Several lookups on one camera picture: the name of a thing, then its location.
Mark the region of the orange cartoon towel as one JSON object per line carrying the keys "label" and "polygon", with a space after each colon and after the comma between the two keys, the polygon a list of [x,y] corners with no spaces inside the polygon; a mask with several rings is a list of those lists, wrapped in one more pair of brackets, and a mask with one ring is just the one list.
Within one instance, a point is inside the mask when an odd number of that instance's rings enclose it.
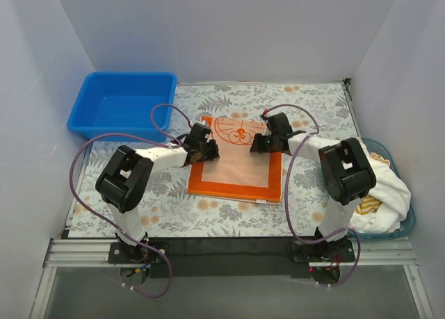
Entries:
{"label": "orange cartoon towel", "polygon": [[282,155],[251,153],[261,121],[202,117],[212,130],[219,158],[192,165],[187,193],[278,204],[282,199]]}

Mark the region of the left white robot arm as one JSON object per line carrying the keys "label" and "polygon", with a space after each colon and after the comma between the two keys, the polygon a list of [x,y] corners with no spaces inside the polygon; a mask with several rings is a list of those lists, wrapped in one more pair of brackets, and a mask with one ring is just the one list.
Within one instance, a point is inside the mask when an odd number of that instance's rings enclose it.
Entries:
{"label": "left white robot arm", "polygon": [[188,134],[179,139],[180,147],[173,143],[149,149],[132,149],[126,145],[118,147],[99,176],[95,189],[113,214],[120,242],[136,247],[147,238],[138,205],[153,174],[219,157],[218,146],[210,138],[211,133],[207,125],[196,123]]}

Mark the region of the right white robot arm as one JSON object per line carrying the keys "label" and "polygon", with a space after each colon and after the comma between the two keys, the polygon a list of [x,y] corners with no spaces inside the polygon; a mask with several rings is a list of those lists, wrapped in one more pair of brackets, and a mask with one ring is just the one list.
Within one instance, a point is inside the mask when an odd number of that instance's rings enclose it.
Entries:
{"label": "right white robot arm", "polygon": [[[330,140],[319,136],[319,127],[312,133],[294,131],[284,113],[261,114],[266,131],[256,134],[252,153],[281,153],[291,156],[284,181],[284,209],[289,229],[304,245],[318,245],[343,240],[359,200],[366,197],[376,185],[375,173],[357,138]],[[289,182],[291,169],[300,156],[317,162],[321,167],[324,188],[329,198],[323,221],[311,239],[301,238],[291,224],[289,212]]]}

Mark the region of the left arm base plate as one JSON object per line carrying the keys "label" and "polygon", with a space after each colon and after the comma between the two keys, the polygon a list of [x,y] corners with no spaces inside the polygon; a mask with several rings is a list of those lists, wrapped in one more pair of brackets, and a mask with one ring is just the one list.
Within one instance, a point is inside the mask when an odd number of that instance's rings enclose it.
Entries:
{"label": "left arm base plate", "polygon": [[111,243],[108,251],[108,263],[146,264],[165,263],[159,254],[140,245],[129,245],[120,238]]}

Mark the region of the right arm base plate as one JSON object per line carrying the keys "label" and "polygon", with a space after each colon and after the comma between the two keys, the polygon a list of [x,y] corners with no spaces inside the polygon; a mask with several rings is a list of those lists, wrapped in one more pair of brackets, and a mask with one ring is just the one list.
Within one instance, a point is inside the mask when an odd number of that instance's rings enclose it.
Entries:
{"label": "right arm base plate", "polygon": [[293,240],[286,246],[286,252],[295,263],[332,262],[337,259],[341,263],[352,263],[355,260],[352,243],[347,238],[314,245]]}

